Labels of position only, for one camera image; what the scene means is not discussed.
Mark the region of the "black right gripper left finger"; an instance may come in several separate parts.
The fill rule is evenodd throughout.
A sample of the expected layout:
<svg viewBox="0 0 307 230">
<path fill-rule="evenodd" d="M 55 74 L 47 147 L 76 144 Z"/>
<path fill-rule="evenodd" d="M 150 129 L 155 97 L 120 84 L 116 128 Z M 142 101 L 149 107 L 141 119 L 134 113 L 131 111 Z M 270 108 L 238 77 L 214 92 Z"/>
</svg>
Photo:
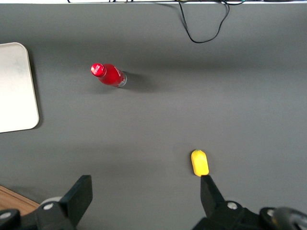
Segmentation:
<svg viewBox="0 0 307 230">
<path fill-rule="evenodd" d="M 31 213 L 21 216 L 18 209 L 0 212 L 2 230 L 75 230 L 93 199 L 92 177 L 81 176 L 60 198 L 45 200 Z"/>
</svg>

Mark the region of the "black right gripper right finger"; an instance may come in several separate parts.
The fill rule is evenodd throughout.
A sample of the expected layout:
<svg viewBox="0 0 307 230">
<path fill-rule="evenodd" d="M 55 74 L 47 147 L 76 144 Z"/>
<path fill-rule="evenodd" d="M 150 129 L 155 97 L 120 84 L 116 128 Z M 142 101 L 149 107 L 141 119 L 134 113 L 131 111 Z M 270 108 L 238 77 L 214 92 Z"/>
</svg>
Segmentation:
<svg viewBox="0 0 307 230">
<path fill-rule="evenodd" d="M 251 212 L 235 201 L 226 201 L 212 177 L 201 176 L 201 203 L 206 217 L 193 228 L 195 230 L 274 230 L 272 217 L 264 207 L 258 214 Z"/>
</svg>

